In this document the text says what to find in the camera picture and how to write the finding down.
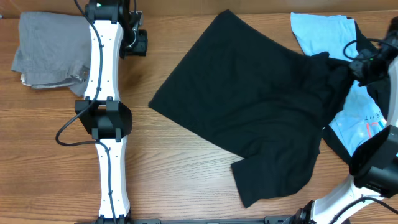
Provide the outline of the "black t-shirt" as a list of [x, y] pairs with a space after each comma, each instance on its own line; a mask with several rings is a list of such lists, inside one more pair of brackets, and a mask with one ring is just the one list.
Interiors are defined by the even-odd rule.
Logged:
[[231, 11], [218, 14], [149, 102], [150, 108], [240, 157], [241, 201], [286, 197], [313, 174], [338, 97], [338, 64], [274, 42]]

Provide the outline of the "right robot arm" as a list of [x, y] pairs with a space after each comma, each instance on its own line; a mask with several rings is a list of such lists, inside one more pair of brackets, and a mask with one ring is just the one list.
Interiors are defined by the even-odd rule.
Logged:
[[360, 144], [351, 156], [349, 175], [328, 195], [312, 200], [290, 217], [265, 217], [265, 223], [348, 223], [350, 216], [397, 194], [397, 18], [391, 20], [380, 48], [361, 50], [350, 69], [359, 86], [389, 88], [389, 108], [383, 130]]

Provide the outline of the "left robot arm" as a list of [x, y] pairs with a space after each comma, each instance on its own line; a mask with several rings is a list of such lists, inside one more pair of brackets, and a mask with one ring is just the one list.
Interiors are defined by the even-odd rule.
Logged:
[[132, 223], [127, 196], [125, 155], [132, 131], [132, 112], [121, 102], [119, 59], [145, 56], [147, 32], [135, 1], [90, 1], [84, 15], [90, 23], [91, 58], [84, 99], [75, 112], [95, 145], [100, 169], [101, 204], [97, 223]]

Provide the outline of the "light blue t-shirt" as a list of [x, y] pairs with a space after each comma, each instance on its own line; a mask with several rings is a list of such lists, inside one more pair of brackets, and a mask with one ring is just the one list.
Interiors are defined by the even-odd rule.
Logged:
[[358, 25], [353, 18], [347, 16], [298, 13], [291, 13], [290, 25], [305, 55], [313, 56], [327, 52], [330, 61], [338, 64], [338, 69], [332, 76], [338, 104], [332, 112], [333, 117], [323, 129], [324, 133], [336, 114], [343, 109], [345, 99], [355, 81], [348, 68], [348, 62], [351, 58], [358, 56], [356, 44], [353, 43], [356, 40], [355, 26]]

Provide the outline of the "folded grey shorts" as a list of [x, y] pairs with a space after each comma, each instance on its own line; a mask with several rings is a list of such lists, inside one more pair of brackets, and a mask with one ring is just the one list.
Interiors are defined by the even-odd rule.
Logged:
[[23, 12], [11, 70], [25, 73], [33, 89], [68, 87], [82, 96], [90, 72], [91, 40], [84, 17]]

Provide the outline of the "folded beige garment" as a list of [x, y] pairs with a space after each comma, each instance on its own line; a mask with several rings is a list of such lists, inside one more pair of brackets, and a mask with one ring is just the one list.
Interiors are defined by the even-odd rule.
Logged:
[[26, 75], [25, 73], [22, 73], [22, 74], [21, 74], [20, 80], [21, 80], [21, 83], [22, 83], [23, 85], [32, 87], [32, 84], [31, 84], [31, 82], [28, 80], [27, 75]]

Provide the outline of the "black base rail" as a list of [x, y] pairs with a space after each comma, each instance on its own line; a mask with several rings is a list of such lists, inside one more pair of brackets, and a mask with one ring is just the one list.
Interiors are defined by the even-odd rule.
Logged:
[[159, 219], [137, 219], [131, 217], [112, 218], [99, 217], [92, 222], [81, 222], [79, 224], [290, 224], [294, 216], [266, 216], [264, 218], [243, 219], [216, 219], [216, 220], [159, 220]]

